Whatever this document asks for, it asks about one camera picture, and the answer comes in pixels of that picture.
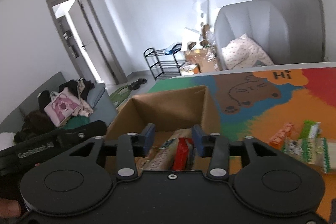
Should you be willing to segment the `person's left hand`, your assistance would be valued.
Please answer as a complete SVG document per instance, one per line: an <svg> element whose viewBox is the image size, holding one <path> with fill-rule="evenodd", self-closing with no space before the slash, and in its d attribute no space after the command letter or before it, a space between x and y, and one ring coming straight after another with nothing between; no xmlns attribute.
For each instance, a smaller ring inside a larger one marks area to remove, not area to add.
<svg viewBox="0 0 336 224"><path fill-rule="evenodd" d="M21 215L21 206L16 200L0 199L0 217L4 219L16 218Z"/></svg>

